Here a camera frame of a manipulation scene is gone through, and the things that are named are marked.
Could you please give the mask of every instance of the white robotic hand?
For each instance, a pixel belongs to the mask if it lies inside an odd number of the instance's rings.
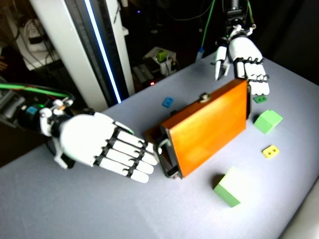
[[[237,25],[227,39],[229,44],[218,47],[215,59],[215,80],[228,74],[230,61],[234,65],[235,77],[248,80],[252,95],[268,95],[270,93],[269,77],[262,65],[263,56],[247,37],[252,31],[253,28],[245,31]]]
[[[59,111],[63,110],[43,108],[40,126],[42,133],[52,136],[56,148],[54,160],[62,168],[68,168],[63,159],[66,155],[91,167],[98,165],[133,180],[148,182],[153,166],[158,163],[153,144],[134,136],[125,125],[104,114],[95,112],[59,120],[63,116]]]

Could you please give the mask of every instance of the green wire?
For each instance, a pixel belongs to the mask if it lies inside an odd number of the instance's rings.
[[[252,24],[255,24],[254,18],[253,18],[253,11],[251,10],[250,2],[248,1],[248,9],[249,9],[249,16],[250,16],[250,21]]]
[[[207,28],[208,28],[208,25],[209,25],[209,22],[210,22],[211,13],[213,12],[213,9],[214,9],[214,5],[215,5],[215,0],[213,0],[213,3],[211,4],[211,7],[210,7],[209,16],[208,16],[206,27],[205,27],[205,30],[204,30],[203,40],[201,42],[201,47],[204,46],[206,33],[207,33]]]
[[[31,91],[31,92],[36,92],[40,94],[50,95],[50,96],[69,97],[69,95],[63,94],[63,93],[57,93],[53,91],[47,91],[47,90],[42,90],[38,88],[19,86],[19,85],[0,84],[0,89],[24,90],[24,91]]]

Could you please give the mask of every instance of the green block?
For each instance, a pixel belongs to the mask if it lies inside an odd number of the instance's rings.
[[[156,55],[156,58],[158,59],[159,62],[163,62],[167,58],[167,53],[165,51],[159,51]]]
[[[235,207],[245,201],[248,196],[247,183],[238,169],[231,167],[226,175],[214,188],[217,193],[228,205]]]
[[[257,96],[254,98],[254,101],[258,104],[267,101],[267,97],[266,96]]]
[[[282,120],[283,120],[283,117],[280,116],[278,113],[272,110],[267,110],[258,117],[254,125],[262,133],[268,133],[274,127],[276,127]]]

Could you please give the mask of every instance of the orange case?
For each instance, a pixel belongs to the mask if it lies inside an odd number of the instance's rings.
[[[247,81],[235,79],[205,103],[194,102],[161,123],[170,164],[179,176],[186,177],[242,132],[246,111]]]

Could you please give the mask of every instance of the yellow lego brick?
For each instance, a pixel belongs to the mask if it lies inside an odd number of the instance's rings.
[[[266,158],[270,159],[274,156],[276,156],[278,153],[279,153],[279,149],[277,149],[276,146],[274,145],[271,145],[269,146],[268,148],[266,148],[264,151],[263,151],[263,154]]]

